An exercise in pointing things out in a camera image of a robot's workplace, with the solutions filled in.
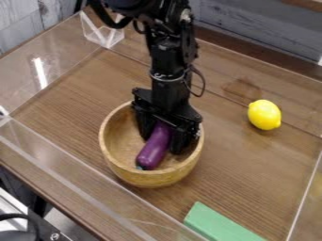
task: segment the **black cable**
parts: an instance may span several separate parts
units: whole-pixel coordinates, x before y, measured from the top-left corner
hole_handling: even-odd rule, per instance
[[[201,94],[197,94],[197,93],[193,91],[191,87],[186,84],[186,81],[183,81],[185,86],[186,86],[186,88],[189,89],[190,93],[191,93],[195,97],[202,97],[202,96],[205,95],[205,90],[206,90],[206,79],[205,79],[205,75],[203,75],[203,73],[195,68],[194,65],[190,66],[190,71],[193,71],[193,72],[201,77],[201,79],[202,79],[203,87],[202,87],[202,92],[201,92]]]
[[[92,7],[96,16],[99,19],[111,27],[115,29],[122,29],[126,25],[130,24],[130,22],[134,20],[130,17],[124,17],[118,23],[112,20],[110,14],[107,13],[104,6],[102,5],[100,0],[88,0],[88,4]]]
[[[134,27],[139,34],[146,34],[146,31],[139,29],[139,23],[136,20],[134,20]]]

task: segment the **wooden bowl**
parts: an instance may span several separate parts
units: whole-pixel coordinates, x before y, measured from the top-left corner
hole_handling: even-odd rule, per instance
[[[144,146],[139,135],[131,102],[123,104],[106,118],[99,131],[99,145],[116,176],[139,187],[162,187],[177,183],[194,169],[205,145],[205,129],[199,140],[181,155],[169,153],[155,170],[136,169],[136,156]]]

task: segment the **cable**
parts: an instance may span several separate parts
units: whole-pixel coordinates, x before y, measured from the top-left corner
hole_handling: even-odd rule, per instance
[[[205,79],[205,75],[203,75],[203,73],[195,68],[194,65],[190,66],[189,70],[193,71],[193,72],[201,77],[201,79],[202,79],[203,87],[202,87],[202,92],[201,92],[201,94],[198,94],[198,93],[195,93],[195,92],[193,91],[193,89],[191,89],[191,87],[187,85],[186,81],[183,81],[183,83],[185,83],[185,86],[186,86],[186,88],[189,89],[190,93],[191,93],[195,97],[199,97],[199,98],[201,98],[201,97],[205,95],[205,90],[206,90],[206,79]]]
[[[124,17],[118,23],[112,20],[110,14],[107,13],[104,6],[102,5],[100,0],[90,0],[90,6],[92,7],[99,19],[115,29],[122,29],[130,22],[134,20],[131,17]]]

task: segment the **metal screw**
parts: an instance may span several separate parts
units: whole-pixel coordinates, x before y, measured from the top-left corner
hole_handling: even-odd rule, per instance
[[[54,233],[51,236],[51,240],[56,241],[59,239],[59,233]]]

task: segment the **yellow lemon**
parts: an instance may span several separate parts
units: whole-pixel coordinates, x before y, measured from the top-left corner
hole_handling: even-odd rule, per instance
[[[273,130],[282,124],[282,112],[275,103],[259,100],[249,105],[247,117],[253,125],[265,130]]]

